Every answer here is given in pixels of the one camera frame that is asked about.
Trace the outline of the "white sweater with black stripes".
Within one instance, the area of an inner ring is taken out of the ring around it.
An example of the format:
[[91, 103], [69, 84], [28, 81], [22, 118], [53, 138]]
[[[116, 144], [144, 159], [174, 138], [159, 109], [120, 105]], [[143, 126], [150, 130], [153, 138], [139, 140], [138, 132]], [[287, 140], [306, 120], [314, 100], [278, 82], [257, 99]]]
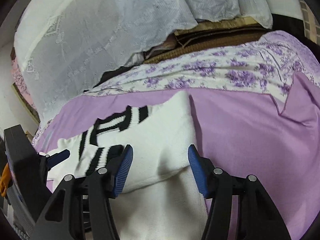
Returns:
[[97, 119], [88, 130], [59, 139], [69, 157], [48, 178], [57, 187], [65, 175], [84, 177], [105, 167], [118, 146], [131, 145], [133, 161], [123, 192], [111, 201], [121, 239], [199, 239], [207, 210], [188, 161], [196, 142], [188, 93], [159, 105], [127, 106]]

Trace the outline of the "purple bed blanket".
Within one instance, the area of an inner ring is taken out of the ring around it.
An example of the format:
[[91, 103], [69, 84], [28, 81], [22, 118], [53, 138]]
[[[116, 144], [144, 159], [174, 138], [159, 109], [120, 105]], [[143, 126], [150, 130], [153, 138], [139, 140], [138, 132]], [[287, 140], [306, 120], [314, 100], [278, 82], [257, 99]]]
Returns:
[[297, 72], [285, 102], [253, 92], [188, 93], [199, 151], [232, 175], [256, 175], [300, 239], [319, 213], [319, 88]]

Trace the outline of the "pink floral hanging cloth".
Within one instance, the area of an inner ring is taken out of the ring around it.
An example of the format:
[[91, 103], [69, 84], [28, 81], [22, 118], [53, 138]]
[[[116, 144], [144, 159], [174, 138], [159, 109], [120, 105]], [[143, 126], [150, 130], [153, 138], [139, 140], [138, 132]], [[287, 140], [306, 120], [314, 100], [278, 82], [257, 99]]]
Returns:
[[19, 68], [16, 53], [15, 53], [15, 48], [12, 48], [10, 57], [11, 57], [11, 65], [12, 65], [11, 75], [14, 80], [14, 83], [17, 86], [17, 89], [20, 92], [21, 96], [28, 103], [28, 105], [32, 109], [36, 110], [33, 99], [31, 98], [31, 94], [27, 89], [27, 85], [25, 84], [24, 78], [22, 76], [22, 72]]

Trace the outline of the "white lace mosquito net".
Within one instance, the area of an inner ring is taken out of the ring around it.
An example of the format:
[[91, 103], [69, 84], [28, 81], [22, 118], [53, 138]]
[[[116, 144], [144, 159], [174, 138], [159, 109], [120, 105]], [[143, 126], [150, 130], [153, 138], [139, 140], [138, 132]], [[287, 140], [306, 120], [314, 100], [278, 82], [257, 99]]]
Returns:
[[31, 0], [15, 33], [18, 65], [42, 122], [176, 30], [199, 20], [273, 20], [266, 0]]

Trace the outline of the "floral purple white bedsheet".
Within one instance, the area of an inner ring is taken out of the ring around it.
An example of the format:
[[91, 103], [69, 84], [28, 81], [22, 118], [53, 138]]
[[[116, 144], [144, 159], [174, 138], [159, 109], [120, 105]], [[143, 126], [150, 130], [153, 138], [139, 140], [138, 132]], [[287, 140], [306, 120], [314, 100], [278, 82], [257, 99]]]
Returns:
[[294, 36], [279, 30], [238, 46], [210, 48], [142, 64], [85, 94], [209, 88], [271, 94], [284, 102], [295, 72], [319, 85], [319, 62], [314, 54]]

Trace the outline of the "brown woven bed mat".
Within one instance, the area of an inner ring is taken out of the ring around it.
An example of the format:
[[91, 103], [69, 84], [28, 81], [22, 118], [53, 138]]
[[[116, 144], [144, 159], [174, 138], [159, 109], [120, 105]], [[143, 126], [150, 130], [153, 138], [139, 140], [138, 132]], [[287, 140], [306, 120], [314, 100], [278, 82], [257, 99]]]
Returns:
[[199, 22], [193, 29], [175, 31], [162, 44], [151, 48], [144, 55], [144, 63], [159, 63], [191, 52], [256, 41], [269, 31], [252, 17]]

